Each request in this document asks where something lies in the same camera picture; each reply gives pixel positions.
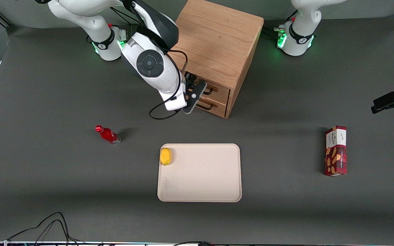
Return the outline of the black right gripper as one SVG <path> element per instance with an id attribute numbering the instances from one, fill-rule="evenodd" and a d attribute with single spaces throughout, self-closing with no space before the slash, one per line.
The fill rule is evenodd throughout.
<path id="1" fill-rule="evenodd" d="M 192 92 L 193 91 L 201 91 L 202 90 L 202 80 L 195 80 L 195 75 L 186 71 L 185 72 L 185 102 L 186 106 L 183 110 L 192 110 L 193 106 L 193 98 Z"/>

